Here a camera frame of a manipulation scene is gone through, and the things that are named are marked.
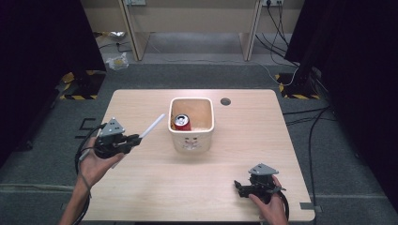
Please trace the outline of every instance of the forearm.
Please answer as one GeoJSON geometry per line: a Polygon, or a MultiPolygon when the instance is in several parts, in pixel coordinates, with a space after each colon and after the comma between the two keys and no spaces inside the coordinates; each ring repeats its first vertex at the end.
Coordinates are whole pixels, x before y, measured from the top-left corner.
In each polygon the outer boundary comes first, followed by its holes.
{"type": "Polygon", "coordinates": [[[59,225],[70,225],[78,218],[83,212],[85,201],[87,200],[89,191],[84,181],[79,176],[76,181],[75,189],[73,190],[72,196],[69,200],[67,208],[59,221],[59,225]]]}

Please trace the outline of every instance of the red soda can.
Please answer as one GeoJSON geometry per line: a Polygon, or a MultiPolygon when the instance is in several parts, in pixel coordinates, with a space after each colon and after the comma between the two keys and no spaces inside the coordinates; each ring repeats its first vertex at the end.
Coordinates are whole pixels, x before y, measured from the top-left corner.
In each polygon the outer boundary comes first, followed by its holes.
{"type": "Polygon", "coordinates": [[[188,115],[179,114],[174,120],[176,130],[191,130],[191,121],[188,115]]]}

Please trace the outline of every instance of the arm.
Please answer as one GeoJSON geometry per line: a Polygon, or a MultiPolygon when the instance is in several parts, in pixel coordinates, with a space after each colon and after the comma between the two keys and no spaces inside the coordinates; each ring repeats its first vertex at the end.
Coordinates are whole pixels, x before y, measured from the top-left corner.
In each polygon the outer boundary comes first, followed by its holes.
{"type": "MultiPolygon", "coordinates": [[[[85,147],[93,147],[95,140],[96,138],[91,138],[85,147]]],[[[97,184],[112,165],[124,157],[123,154],[119,153],[114,157],[103,159],[97,157],[93,149],[87,151],[89,151],[89,153],[81,162],[81,169],[77,176],[75,189],[73,190],[68,206],[58,223],[59,225],[73,224],[83,211],[84,203],[87,200],[90,189],[97,184]]]]}
{"type": "MultiPolygon", "coordinates": [[[[281,186],[279,180],[272,176],[276,186],[281,186]]],[[[269,204],[264,204],[257,196],[250,194],[249,198],[260,209],[260,218],[265,219],[271,225],[285,225],[287,218],[284,214],[284,206],[281,197],[275,193],[272,195],[269,204]]]]}

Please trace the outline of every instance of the person's right hand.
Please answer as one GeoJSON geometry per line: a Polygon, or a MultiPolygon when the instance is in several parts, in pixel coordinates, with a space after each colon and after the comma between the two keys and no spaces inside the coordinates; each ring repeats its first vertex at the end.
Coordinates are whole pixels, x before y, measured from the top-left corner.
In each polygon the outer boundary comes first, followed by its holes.
{"type": "MultiPolygon", "coordinates": [[[[272,175],[274,184],[281,186],[278,178],[272,175]]],[[[250,194],[249,198],[258,206],[260,209],[260,218],[265,219],[271,225],[287,224],[287,218],[284,214],[284,206],[281,196],[274,193],[271,196],[271,200],[268,204],[263,203],[257,196],[250,194]]]]}

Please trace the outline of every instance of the hand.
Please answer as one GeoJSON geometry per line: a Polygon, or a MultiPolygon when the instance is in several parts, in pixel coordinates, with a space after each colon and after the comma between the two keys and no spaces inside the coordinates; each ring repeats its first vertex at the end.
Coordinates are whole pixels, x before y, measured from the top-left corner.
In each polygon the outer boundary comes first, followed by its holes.
{"type": "MultiPolygon", "coordinates": [[[[94,147],[95,142],[96,138],[90,138],[84,148],[94,147]]],[[[92,188],[115,163],[124,157],[124,154],[119,153],[114,157],[104,159],[97,157],[93,149],[88,151],[88,155],[80,162],[78,179],[85,179],[88,188],[92,188]]]]}
{"type": "MultiPolygon", "coordinates": [[[[278,178],[272,175],[274,184],[276,186],[281,186],[278,178]]],[[[287,224],[287,218],[284,214],[284,206],[281,197],[274,193],[271,196],[271,200],[268,204],[263,203],[257,196],[250,194],[249,198],[258,206],[260,209],[260,218],[265,219],[269,224],[287,224]]]]}

